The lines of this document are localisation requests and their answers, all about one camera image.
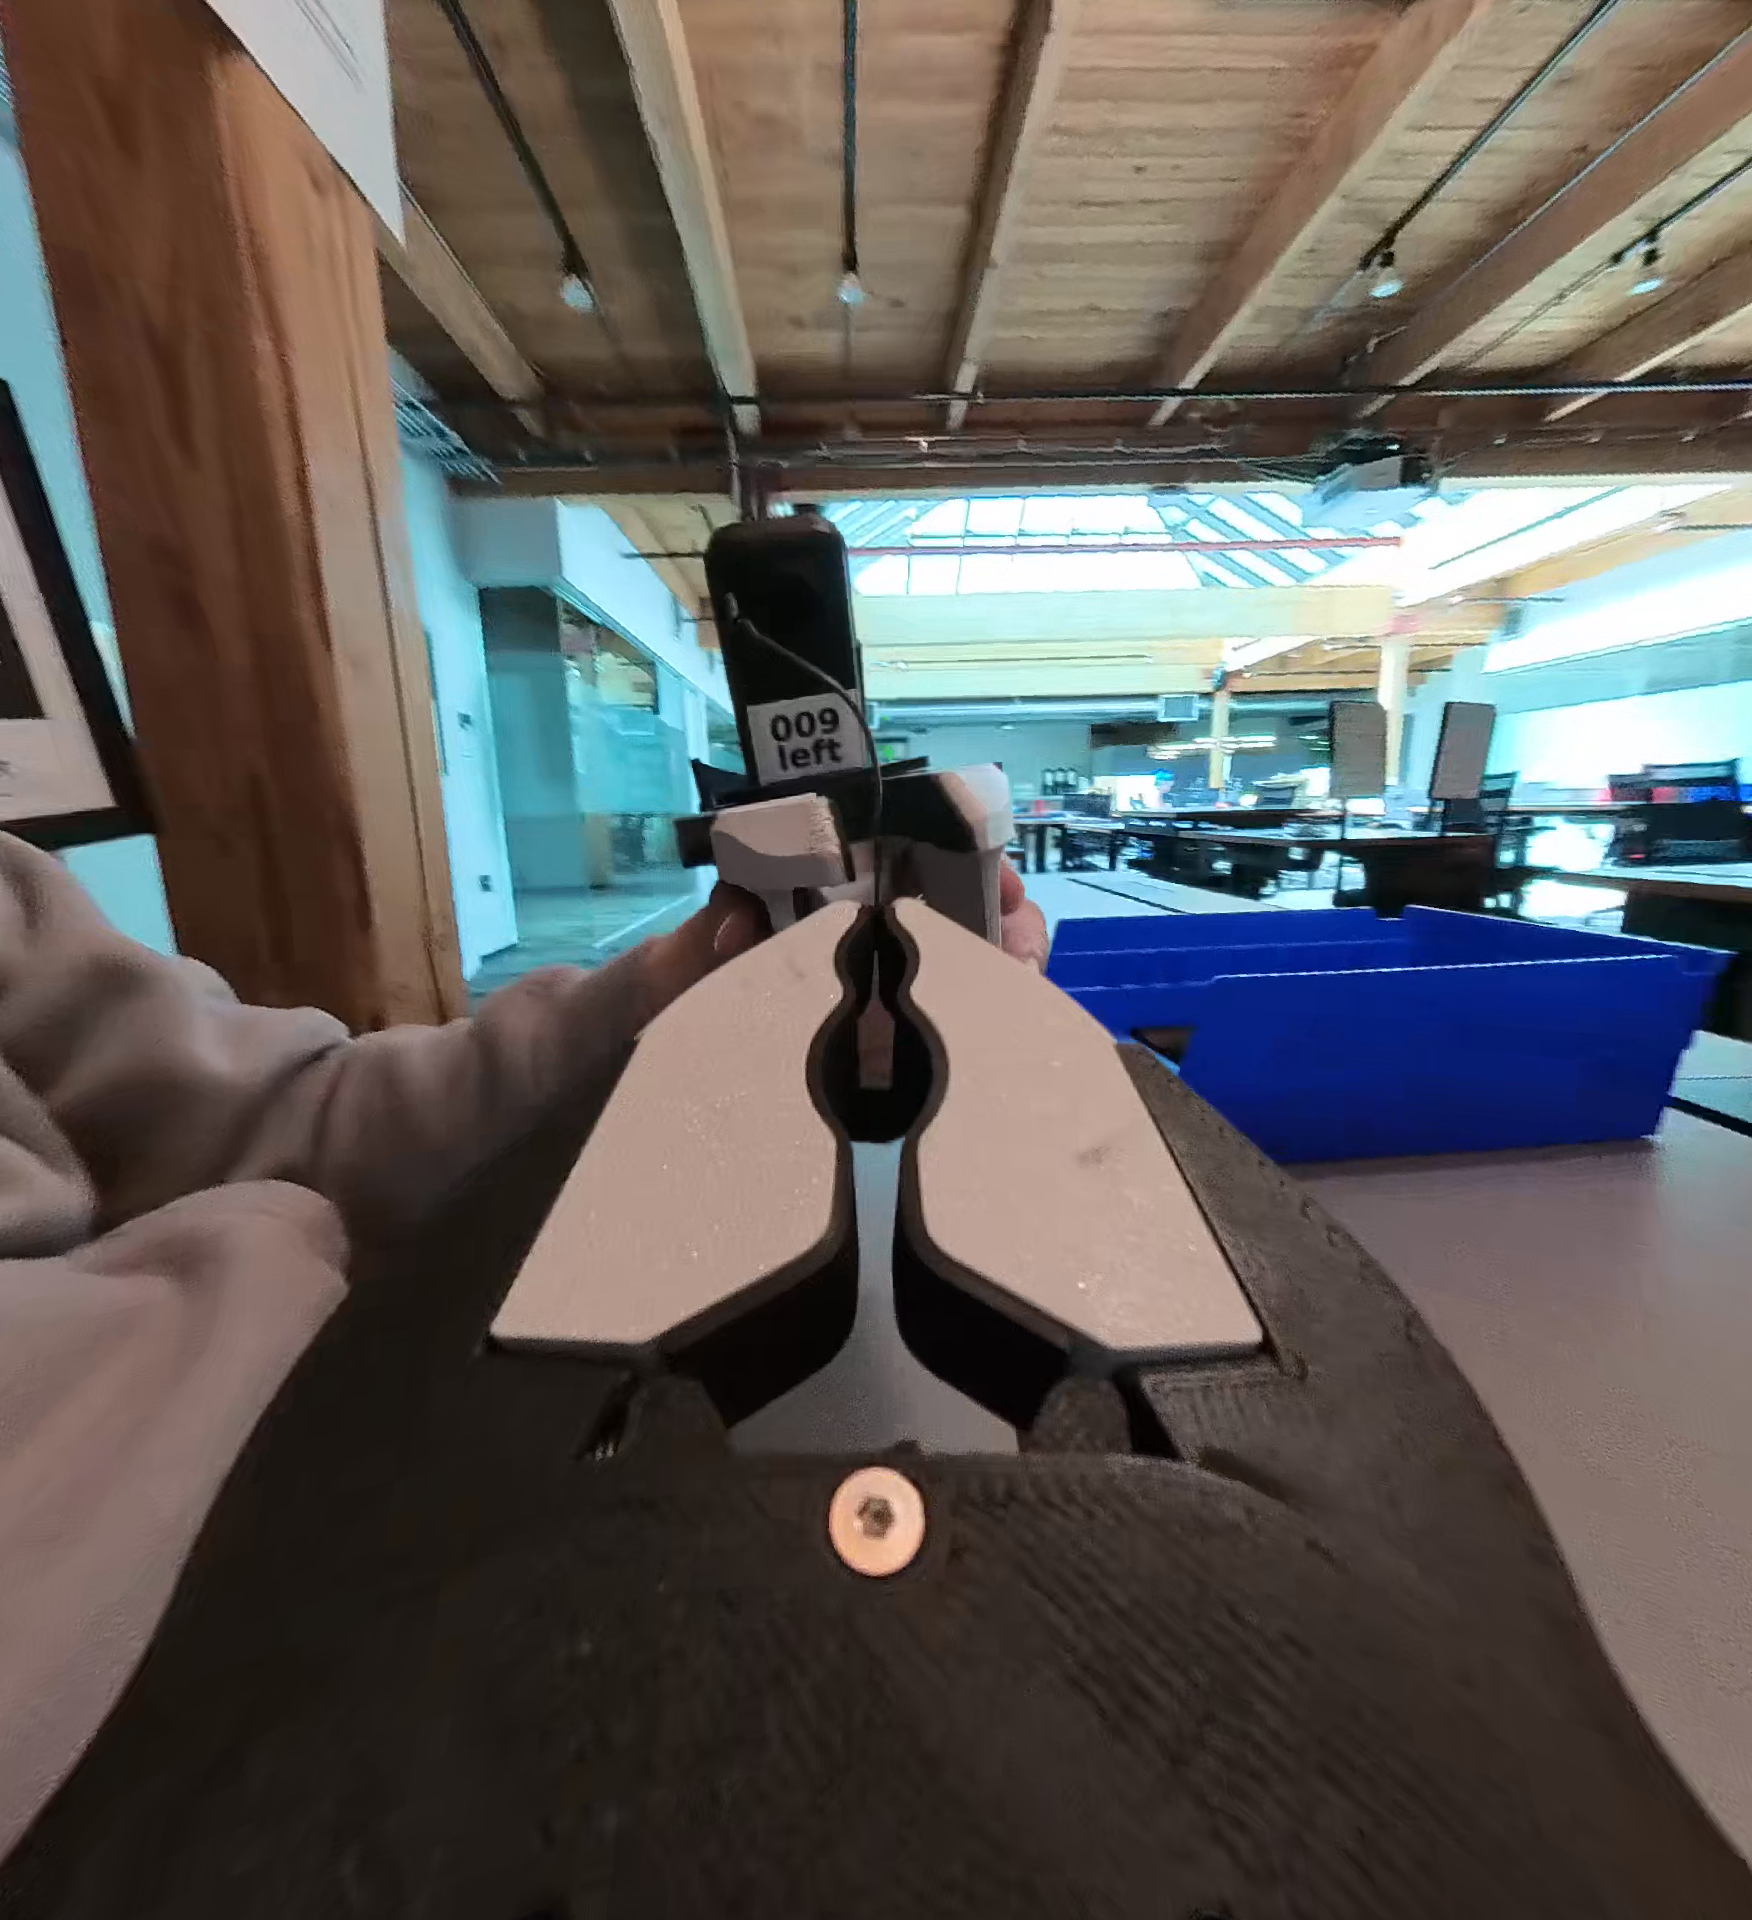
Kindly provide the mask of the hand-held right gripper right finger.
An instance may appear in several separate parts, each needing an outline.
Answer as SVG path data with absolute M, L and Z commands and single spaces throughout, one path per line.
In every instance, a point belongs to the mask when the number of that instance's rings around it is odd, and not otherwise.
M 1121 1045 L 916 899 L 891 930 L 895 1038 L 928 1071 L 891 1251 L 909 1354 L 1010 1428 L 1067 1379 L 1262 1354 L 1262 1318 Z

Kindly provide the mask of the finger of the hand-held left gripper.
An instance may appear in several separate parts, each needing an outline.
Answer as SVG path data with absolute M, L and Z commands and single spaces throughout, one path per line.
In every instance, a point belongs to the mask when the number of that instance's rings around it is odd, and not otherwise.
M 1005 944 L 1008 775 L 996 763 L 925 775 L 919 896 L 988 944 Z
M 720 883 L 752 896 L 771 933 L 857 886 L 838 815 L 821 793 L 729 805 L 713 815 L 707 840 Z

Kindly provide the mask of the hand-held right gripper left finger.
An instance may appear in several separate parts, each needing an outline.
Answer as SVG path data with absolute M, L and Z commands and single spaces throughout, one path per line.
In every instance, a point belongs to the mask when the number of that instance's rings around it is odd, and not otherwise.
M 689 1379 L 726 1428 L 841 1352 L 868 947 L 861 907 L 820 907 L 642 1031 L 488 1322 L 497 1352 Z

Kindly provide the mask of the person's left forearm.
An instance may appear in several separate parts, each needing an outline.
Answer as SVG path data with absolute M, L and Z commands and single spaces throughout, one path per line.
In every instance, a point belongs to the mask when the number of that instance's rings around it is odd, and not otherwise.
M 346 1251 L 416 1227 L 540 1123 L 599 1116 L 663 1014 L 641 947 L 530 974 L 451 1025 L 353 1035 L 123 937 L 63 862 L 0 830 L 0 1250 L 65 1250 L 242 1184 L 316 1193 Z

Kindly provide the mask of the white desk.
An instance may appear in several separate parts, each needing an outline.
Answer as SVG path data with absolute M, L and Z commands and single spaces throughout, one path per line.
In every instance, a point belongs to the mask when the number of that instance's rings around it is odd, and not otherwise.
M 1138 1051 L 1271 1352 L 1138 1379 L 1143 1433 L 1298 1516 L 1416 1494 L 1464 1548 L 1495 1425 L 1610 1661 L 1752 1863 L 1752 1140 L 1349 1163 L 1298 1184 Z

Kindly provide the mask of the person's left hand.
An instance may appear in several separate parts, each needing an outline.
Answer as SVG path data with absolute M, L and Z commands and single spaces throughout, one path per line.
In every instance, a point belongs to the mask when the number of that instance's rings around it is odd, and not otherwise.
M 1039 974 L 1047 971 L 1052 950 L 1049 928 L 1042 907 L 1026 899 L 1026 886 L 1008 859 L 999 862 L 999 911 L 1000 947 Z M 720 974 L 726 961 L 766 938 L 767 911 L 763 903 L 729 883 L 716 883 L 702 911 L 641 947 L 636 960 L 642 961 L 648 1009 L 661 1014 L 706 975 Z

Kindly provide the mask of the glass office partition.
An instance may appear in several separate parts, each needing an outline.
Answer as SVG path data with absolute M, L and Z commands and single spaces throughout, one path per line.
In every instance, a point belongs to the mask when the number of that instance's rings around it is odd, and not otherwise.
M 696 803 L 707 699 L 548 588 L 477 601 L 514 954 L 595 968 L 707 899 L 673 837 Z

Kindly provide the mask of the row of office desks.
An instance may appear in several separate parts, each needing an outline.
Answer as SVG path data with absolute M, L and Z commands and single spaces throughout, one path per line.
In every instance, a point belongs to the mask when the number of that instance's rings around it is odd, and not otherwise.
M 1619 805 L 1541 803 L 1511 776 L 1485 779 L 1474 805 L 1416 810 L 1411 825 L 1345 817 L 1340 808 L 1049 810 L 1017 819 L 1012 850 L 1026 876 L 1057 866 L 1114 889 L 1138 867 L 1158 883 L 1205 896 L 1265 903 L 1289 876 L 1333 886 L 1337 907 L 1382 918 L 1406 907 L 1460 907 L 1622 930 L 1729 957 L 1706 1028 L 1752 1045 L 1752 862 L 1612 866 Z

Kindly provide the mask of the blue plastic bin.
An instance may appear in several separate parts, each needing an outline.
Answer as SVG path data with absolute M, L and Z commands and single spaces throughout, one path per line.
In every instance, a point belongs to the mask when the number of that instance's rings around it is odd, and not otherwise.
M 1729 957 L 1440 907 L 1069 918 L 1049 981 L 1276 1163 L 1637 1140 Z

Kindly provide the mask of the grey standing panel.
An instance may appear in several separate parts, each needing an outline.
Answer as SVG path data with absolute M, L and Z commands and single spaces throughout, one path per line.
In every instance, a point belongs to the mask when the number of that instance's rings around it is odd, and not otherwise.
M 1487 779 L 1495 705 L 1448 699 L 1440 711 L 1437 751 L 1427 775 L 1427 803 L 1437 808 L 1474 805 Z
M 1337 699 L 1329 709 L 1329 800 L 1349 819 L 1389 800 L 1390 722 L 1390 709 L 1373 699 Z

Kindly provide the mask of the ceiling projector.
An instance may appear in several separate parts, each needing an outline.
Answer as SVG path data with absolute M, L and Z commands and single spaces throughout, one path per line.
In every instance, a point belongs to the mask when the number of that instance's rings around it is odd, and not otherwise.
M 1372 534 L 1411 524 L 1440 499 L 1437 460 L 1406 441 L 1352 441 L 1303 499 L 1303 524 L 1326 534 Z

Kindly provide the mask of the wooden pillar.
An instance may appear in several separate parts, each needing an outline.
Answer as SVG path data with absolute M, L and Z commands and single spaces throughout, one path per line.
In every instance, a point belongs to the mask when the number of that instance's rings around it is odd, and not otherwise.
M 208 4 L 0 4 L 176 947 L 464 1014 L 378 220 Z

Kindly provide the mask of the white paper notice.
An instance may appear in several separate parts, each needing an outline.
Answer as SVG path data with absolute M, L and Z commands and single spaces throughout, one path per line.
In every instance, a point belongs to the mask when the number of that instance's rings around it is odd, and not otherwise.
M 405 243 L 383 4 L 211 4 L 220 24 Z

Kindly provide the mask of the person's torso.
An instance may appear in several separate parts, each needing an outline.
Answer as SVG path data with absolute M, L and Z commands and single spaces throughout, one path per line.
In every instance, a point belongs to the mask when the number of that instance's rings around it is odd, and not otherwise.
M 288 1184 L 0 1250 L 0 1860 L 120 1701 L 345 1263 L 339 1213 Z

